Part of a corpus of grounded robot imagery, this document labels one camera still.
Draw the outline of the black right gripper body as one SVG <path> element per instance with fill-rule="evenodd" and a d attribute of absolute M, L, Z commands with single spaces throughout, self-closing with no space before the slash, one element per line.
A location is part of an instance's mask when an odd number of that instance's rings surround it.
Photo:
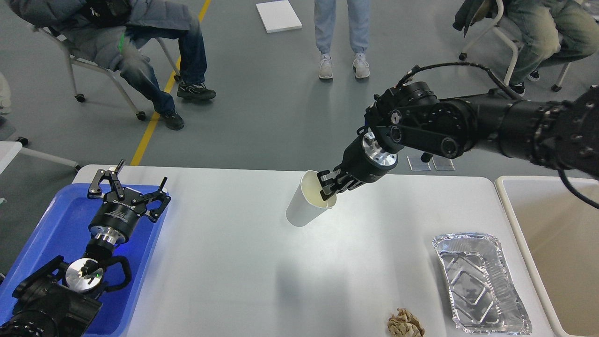
<path fill-rule="evenodd" d="M 378 181 L 396 166 L 397 155 L 385 151 L 373 132 L 366 132 L 344 150 L 339 169 L 365 184 Z"/>

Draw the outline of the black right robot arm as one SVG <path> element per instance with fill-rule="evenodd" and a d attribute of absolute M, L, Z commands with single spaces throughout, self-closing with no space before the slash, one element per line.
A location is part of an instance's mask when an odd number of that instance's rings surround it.
<path fill-rule="evenodd" d="M 398 83 L 365 110 L 365 124 L 332 171 L 317 173 L 324 201 L 365 183 L 376 182 L 397 164 L 405 147 L 433 156 L 455 159 L 473 148 L 526 160 L 558 171 L 565 187 L 580 200 L 598 203 L 580 194 L 566 170 L 579 170 L 597 179 L 599 92 L 591 88 L 573 102 L 531 102 L 488 74 L 496 89 L 480 95 L 438 99 L 414 75 L 435 68 L 414 66 Z"/>

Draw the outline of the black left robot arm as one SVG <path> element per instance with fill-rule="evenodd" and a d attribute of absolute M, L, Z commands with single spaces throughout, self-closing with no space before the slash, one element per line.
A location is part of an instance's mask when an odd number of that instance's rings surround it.
<path fill-rule="evenodd" d="M 132 317 L 171 201 L 125 186 L 124 162 L 60 190 L 1 284 L 3 337 L 117 337 Z"/>

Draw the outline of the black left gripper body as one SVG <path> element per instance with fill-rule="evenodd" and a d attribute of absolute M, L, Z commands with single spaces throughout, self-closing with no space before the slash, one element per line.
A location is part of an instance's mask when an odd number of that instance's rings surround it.
<path fill-rule="evenodd" d="M 141 217 L 133 211 L 132 199 L 141 192 L 125 188 L 124 201 L 103 200 L 93 217 L 88 230 L 93 239 L 107 241 L 109 244 L 127 243 Z"/>

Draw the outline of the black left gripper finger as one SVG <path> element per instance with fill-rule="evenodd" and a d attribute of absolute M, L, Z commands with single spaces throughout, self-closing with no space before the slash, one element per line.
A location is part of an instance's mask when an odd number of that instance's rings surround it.
<path fill-rule="evenodd" d="M 152 223 L 156 223 L 165 211 L 167 205 L 171 201 L 171 197 L 164 190 L 167 182 L 167 177 L 164 177 L 158 189 L 154 192 L 139 194 L 132 199 L 132 207 L 137 217 L 146 216 Z M 159 201 L 160 205 L 155 208 L 148 208 L 149 204 Z"/>
<path fill-rule="evenodd" d="M 116 167 L 109 168 L 108 170 L 99 169 L 88 188 L 88 199 L 124 201 L 124 187 L 117 176 L 124 164 L 125 160 L 120 160 Z M 107 193 L 104 193 L 100 187 L 100 184 L 103 181 L 107 181 L 110 185 L 110 191 Z"/>

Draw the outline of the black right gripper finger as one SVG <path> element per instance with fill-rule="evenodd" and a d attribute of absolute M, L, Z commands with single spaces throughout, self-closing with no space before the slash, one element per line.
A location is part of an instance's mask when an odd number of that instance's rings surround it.
<path fill-rule="evenodd" d="M 341 176 L 346 176 L 346 171 L 342 169 L 338 169 L 335 171 L 324 170 L 319 171 L 316 174 L 317 180 L 320 183 L 321 190 L 320 196 L 323 201 L 328 201 L 335 194 L 333 193 L 333 186 L 336 182 L 336 179 Z"/>
<path fill-rule="evenodd" d="M 339 194 L 347 190 L 354 190 L 362 185 L 363 182 L 353 176 L 341 176 L 336 179 L 336 182 L 333 186 L 333 193 Z"/>

